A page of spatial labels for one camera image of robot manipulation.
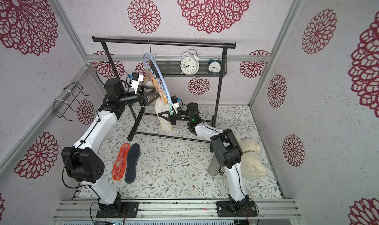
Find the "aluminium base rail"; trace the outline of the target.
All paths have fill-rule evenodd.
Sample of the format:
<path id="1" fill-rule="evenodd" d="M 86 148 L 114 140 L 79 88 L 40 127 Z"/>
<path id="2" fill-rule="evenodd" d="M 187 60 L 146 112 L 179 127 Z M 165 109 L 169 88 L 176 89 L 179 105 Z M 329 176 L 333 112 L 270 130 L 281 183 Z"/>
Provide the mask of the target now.
<path id="1" fill-rule="evenodd" d="M 234 214 L 226 199 L 132 199 L 123 200 L 123 211 L 112 215 L 101 212 L 95 200 L 63 200 L 52 221 L 57 224 L 105 221 L 133 224 L 137 221 L 216 221 L 245 220 L 259 225 L 266 220 L 288 220 L 292 225 L 302 224 L 300 210 L 293 199 L 258 199 Z"/>

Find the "white twin-bell alarm clock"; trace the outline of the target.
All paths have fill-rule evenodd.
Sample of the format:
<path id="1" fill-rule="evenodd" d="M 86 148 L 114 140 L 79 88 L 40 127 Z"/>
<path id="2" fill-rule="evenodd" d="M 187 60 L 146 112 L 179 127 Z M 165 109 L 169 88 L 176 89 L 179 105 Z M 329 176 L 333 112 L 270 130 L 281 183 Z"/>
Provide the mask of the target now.
<path id="1" fill-rule="evenodd" d="M 182 54 L 182 61 L 180 63 L 180 69 L 184 75 L 195 75 L 199 70 L 200 57 L 197 51 L 193 48 L 188 49 Z"/>

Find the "grey felt roll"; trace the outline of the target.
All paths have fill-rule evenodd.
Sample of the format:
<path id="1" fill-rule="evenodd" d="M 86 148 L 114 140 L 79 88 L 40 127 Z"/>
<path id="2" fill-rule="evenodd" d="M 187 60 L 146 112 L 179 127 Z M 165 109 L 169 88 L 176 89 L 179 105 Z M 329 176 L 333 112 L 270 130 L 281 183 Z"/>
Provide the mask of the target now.
<path id="1" fill-rule="evenodd" d="M 220 174 L 220 168 L 221 168 L 221 165 L 218 163 L 216 157 L 213 156 L 210 162 L 210 165 L 207 169 L 208 174 L 211 176 L 217 176 Z"/>

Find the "red translucent gel insole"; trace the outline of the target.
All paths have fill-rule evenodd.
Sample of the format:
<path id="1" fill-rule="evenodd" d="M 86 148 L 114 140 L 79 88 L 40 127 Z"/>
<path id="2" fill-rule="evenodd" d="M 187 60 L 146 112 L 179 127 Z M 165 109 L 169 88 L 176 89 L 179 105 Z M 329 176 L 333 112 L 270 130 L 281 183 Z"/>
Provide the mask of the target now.
<path id="1" fill-rule="evenodd" d="M 125 143 L 125 144 L 122 144 L 119 149 L 117 158 L 114 162 L 113 169 L 112 169 L 112 178 L 115 181 L 119 181 L 125 174 L 126 160 L 127 160 L 130 147 L 131 147 L 130 144 Z"/>

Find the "dark grey felt insole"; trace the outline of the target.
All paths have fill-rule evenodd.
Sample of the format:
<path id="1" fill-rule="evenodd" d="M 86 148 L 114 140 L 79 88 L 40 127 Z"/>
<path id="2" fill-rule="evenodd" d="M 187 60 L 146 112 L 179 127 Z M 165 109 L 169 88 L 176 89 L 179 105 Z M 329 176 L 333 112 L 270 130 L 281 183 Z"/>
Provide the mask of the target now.
<path id="1" fill-rule="evenodd" d="M 131 184 L 136 179 L 136 173 L 137 173 L 137 163 L 139 160 L 139 157 L 141 155 L 141 148 L 139 144 L 133 144 L 130 147 L 130 150 L 127 155 L 126 159 L 126 171 L 125 171 L 125 178 L 124 181 L 127 184 Z"/>

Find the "light blue clip hanger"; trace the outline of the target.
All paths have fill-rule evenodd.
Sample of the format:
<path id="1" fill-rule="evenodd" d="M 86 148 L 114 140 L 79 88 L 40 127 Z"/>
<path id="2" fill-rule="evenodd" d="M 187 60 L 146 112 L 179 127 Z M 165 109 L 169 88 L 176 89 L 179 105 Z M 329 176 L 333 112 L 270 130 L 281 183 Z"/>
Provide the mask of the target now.
<path id="1" fill-rule="evenodd" d="M 152 69 L 151 65 L 147 63 L 147 58 L 150 59 L 151 63 L 153 64 L 153 67 L 155 68 L 155 72 Z M 164 105 L 168 105 L 169 107 L 169 114 L 173 115 L 174 113 L 174 107 L 171 100 L 171 95 L 169 93 L 168 87 L 165 83 L 164 77 L 155 61 L 155 58 L 150 53 L 145 53 L 143 55 L 143 63 L 146 69 L 146 77 L 151 80 L 152 84 L 156 88 L 156 90 L 159 92 L 160 100 L 163 102 Z"/>

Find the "yellow-edged grey felt insole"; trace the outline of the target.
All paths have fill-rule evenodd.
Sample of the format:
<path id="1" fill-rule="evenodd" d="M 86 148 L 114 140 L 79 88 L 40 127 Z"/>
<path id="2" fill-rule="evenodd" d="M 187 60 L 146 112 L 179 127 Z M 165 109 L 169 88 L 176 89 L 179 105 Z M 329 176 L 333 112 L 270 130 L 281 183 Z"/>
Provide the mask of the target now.
<path id="1" fill-rule="evenodd" d="M 152 73 L 147 70 L 146 76 L 144 77 L 143 84 L 146 87 L 152 87 L 153 91 L 157 91 L 159 86 L 157 79 L 152 75 Z"/>

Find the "orange yellow insole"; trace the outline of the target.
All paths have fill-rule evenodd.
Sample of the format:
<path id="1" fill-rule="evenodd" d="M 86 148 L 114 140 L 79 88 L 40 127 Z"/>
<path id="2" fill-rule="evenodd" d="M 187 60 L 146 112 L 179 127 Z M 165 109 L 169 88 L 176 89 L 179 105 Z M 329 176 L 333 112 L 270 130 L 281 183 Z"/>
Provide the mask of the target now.
<path id="1" fill-rule="evenodd" d="M 163 100 L 157 99 L 155 103 L 155 111 L 156 115 L 158 116 L 161 129 L 164 132 L 169 132 L 172 130 L 171 123 L 169 121 L 169 110 L 170 106 L 168 104 L 165 104 Z"/>

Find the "black metal clothes rack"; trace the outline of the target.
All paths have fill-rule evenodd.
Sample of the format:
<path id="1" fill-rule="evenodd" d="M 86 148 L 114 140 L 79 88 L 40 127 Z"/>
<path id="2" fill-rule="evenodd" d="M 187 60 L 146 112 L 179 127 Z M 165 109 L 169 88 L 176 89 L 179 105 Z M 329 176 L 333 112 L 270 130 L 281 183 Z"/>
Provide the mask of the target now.
<path id="1" fill-rule="evenodd" d="M 217 92 L 217 99 L 216 99 L 217 101 L 220 100 L 222 80 L 224 76 L 224 70 L 226 68 L 228 49 L 234 49 L 236 47 L 235 43 L 209 43 L 209 42 L 163 41 L 163 40 L 149 41 L 149 40 L 143 40 L 143 39 L 104 38 L 104 37 L 98 38 L 95 36 L 92 37 L 92 40 L 94 42 L 99 42 L 102 45 L 106 53 L 106 56 L 108 58 L 108 61 L 110 62 L 113 72 L 115 74 L 115 78 L 111 79 L 110 83 L 105 85 L 105 90 L 107 92 L 107 95 L 104 98 L 104 100 L 110 101 L 111 108 L 116 110 L 115 113 L 117 117 L 121 116 L 121 113 L 124 110 L 125 104 L 132 105 L 135 103 L 139 103 L 139 94 L 125 92 L 123 90 L 121 80 L 117 73 L 111 54 L 109 53 L 107 43 L 110 42 L 110 43 L 148 44 L 148 45 L 164 45 L 164 46 L 196 46 L 196 47 L 222 48 L 223 50 L 222 67 L 221 67 L 221 72 L 219 75 L 219 84 L 218 84 L 218 92 Z M 146 115 L 145 107 L 146 106 L 141 106 L 139 114 L 134 116 L 135 123 L 129 135 L 127 136 L 128 141 L 132 141 L 134 136 L 136 134 L 139 134 L 139 131 L 137 129 L 138 129 L 138 126 L 140 125 L 140 121 L 142 117 Z M 210 144 L 210 141 L 205 138 L 203 138 L 201 142 Z"/>

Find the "small green alarm clock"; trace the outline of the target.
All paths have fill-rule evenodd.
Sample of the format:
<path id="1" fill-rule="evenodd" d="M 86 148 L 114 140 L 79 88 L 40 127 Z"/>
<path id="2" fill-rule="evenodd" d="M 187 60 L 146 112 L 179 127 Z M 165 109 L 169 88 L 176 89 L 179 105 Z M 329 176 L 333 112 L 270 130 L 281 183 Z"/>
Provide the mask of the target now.
<path id="1" fill-rule="evenodd" d="M 208 61 L 208 74 L 219 75 L 221 72 L 222 62 L 219 58 L 213 58 Z"/>

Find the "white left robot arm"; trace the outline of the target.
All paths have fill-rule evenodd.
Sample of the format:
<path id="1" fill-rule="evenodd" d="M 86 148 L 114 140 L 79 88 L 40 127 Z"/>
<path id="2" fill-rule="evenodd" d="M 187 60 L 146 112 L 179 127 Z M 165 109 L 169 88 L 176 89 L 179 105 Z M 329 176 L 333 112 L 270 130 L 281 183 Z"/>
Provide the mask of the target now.
<path id="1" fill-rule="evenodd" d="M 120 119 L 126 105 L 139 103 L 149 105 L 148 96 L 153 99 L 163 96 L 160 86 L 150 87 L 134 81 L 133 92 L 126 92 L 119 78 L 108 79 L 104 84 L 106 95 L 96 112 L 96 117 L 84 135 L 72 147 L 62 152 L 63 172 L 89 187 L 98 196 L 100 213 L 105 217 L 118 217 L 123 212 L 121 195 L 112 188 L 104 175 L 105 165 L 98 156 L 99 148 L 112 126 Z"/>

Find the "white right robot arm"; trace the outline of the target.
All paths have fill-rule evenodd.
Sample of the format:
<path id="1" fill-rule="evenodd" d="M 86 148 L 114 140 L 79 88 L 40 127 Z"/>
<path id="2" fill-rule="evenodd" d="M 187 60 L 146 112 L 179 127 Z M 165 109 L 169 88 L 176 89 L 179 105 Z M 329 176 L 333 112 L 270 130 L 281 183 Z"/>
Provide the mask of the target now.
<path id="1" fill-rule="evenodd" d="M 157 113 L 157 116 L 173 123 L 177 118 L 187 120 L 188 130 L 208 139 L 216 161 L 226 173 L 229 184 L 229 209 L 237 214 L 248 207 L 249 196 L 243 185 L 241 175 L 242 149 L 231 129 L 217 129 L 208 125 L 200 116 L 198 104 L 189 103 L 185 111 L 181 109 Z"/>

